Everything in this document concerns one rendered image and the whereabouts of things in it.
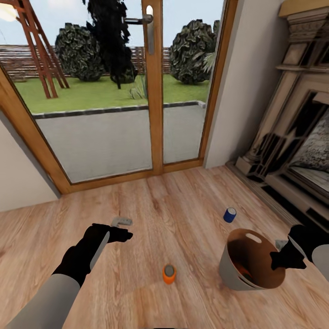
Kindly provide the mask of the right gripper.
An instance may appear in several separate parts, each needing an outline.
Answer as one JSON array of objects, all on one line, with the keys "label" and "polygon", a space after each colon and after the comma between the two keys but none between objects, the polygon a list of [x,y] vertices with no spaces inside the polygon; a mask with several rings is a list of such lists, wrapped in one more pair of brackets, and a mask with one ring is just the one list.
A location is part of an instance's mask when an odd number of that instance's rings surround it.
[{"label": "right gripper", "polygon": [[270,252],[272,258],[271,268],[275,270],[278,267],[306,269],[306,264],[303,260],[294,258],[287,250],[286,246],[281,252]]}]

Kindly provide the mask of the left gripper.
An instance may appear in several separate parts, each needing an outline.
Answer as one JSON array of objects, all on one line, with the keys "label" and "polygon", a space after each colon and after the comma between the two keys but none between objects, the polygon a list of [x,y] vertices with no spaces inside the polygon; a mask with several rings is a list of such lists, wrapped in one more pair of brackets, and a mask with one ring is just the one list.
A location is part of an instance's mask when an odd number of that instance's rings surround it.
[{"label": "left gripper", "polygon": [[127,239],[131,239],[133,236],[133,233],[129,233],[128,229],[116,228],[113,226],[111,228],[114,230],[114,238],[111,242],[115,242],[115,241],[126,242]]}]

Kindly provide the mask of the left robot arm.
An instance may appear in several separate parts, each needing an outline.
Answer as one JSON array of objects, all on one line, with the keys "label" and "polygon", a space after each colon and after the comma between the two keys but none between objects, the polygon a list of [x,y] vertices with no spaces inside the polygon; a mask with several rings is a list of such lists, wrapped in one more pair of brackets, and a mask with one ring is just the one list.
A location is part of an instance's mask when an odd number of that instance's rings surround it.
[{"label": "left robot arm", "polygon": [[71,307],[107,243],[126,242],[133,233],[120,225],[132,226],[129,218],[115,216],[111,226],[93,223],[84,238],[70,247],[62,263],[3,329],[62,329]]}]

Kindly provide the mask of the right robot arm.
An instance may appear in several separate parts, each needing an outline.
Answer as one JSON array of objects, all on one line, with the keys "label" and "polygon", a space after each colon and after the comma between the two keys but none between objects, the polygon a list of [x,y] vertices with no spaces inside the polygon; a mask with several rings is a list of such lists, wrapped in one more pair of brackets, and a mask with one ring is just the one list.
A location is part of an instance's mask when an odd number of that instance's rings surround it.
[{"label": "right robot arm", "polygon": [[304,258],[312,262],[329,282],[329,236],[320,236],[311,228],[298,224],[291,228],[288,240],[276,240],[279,252],[270,252],[271,268],[306,269]]}]

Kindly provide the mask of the trash can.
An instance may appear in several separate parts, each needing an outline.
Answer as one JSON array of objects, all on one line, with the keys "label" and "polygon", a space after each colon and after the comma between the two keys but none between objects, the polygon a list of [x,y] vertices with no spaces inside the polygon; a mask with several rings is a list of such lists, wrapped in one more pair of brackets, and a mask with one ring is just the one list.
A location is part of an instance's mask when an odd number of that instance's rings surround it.
[{"label": "trash can", "polygon": [[[247,234],[255,235],[261,243],[247,237]],[[222,258],[218,264],[219,275],[224,284],[233,291],[273,290],[280,287],[286,280],[285,267],[272,270],[272,258],[270,252],[279,252],[265,237],[248,228],[233,230],[227,239]],[[252,282],[248,281],[235,267],[233,261],[246,268],[252,276]],[[243,281],[251,285],[248,286]]]}]

